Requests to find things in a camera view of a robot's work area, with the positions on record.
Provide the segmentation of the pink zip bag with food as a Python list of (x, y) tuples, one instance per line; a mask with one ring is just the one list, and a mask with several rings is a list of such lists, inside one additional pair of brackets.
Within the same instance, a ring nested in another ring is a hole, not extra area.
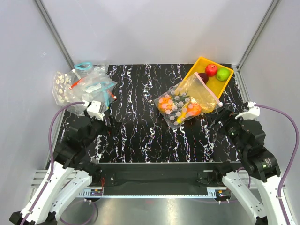
[(223, 106), (197, 72), (156, 98), (154, 103), (171, 129), (201, 114), (214, 113)]

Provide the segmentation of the dark red apple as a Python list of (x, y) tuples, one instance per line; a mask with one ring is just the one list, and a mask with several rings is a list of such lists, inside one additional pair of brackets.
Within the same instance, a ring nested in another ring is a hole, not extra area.
[(202, 80), (205, 84), (208, 82), (209, 77), (206, 73), (199, 73), (199, 76), (202, 78)]

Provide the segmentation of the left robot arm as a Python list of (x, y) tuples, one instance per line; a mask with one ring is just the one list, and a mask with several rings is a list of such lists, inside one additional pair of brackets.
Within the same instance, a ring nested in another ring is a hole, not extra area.
[(14, 225), (55, 225), (69, 204), (87, 186), (101, 181), (100, 167), (87, 162), (87, 148), (99, 136), (113, 134), (114, 119), (83, 116), (56, 145), (47, 174), (26, 207), (13, 212)]

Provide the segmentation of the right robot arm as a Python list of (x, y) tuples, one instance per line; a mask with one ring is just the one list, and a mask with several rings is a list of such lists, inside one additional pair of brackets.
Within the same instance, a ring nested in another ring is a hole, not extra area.
[(237, 148), (242, 167), (255, 183), (261, 200), (242, 183), (230, 162), (213, 169), (214, 183), (229, 188), (254, 225), (292, 225), (294, 220), (285, 209), (286, 199), (279, 189), (281, 171), (275, 156), (264, 146), (261, 124), (247, 119), (244, 113), (236, 114), (226, 108), (214, 122), (221, 122), (219, 132)]

